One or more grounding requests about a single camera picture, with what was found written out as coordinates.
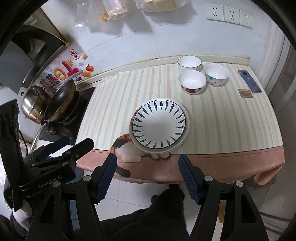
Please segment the left white gloved hand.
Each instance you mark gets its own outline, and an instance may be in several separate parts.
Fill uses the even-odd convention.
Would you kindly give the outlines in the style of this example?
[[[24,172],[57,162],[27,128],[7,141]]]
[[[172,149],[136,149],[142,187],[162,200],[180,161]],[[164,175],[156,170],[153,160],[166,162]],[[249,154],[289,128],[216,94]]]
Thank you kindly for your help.
[[[11,213],[10,223],[11,226],[19,233],[27,233],[31,226],[33,217],[33,210],[30,204],[24,200],[22,207]]]

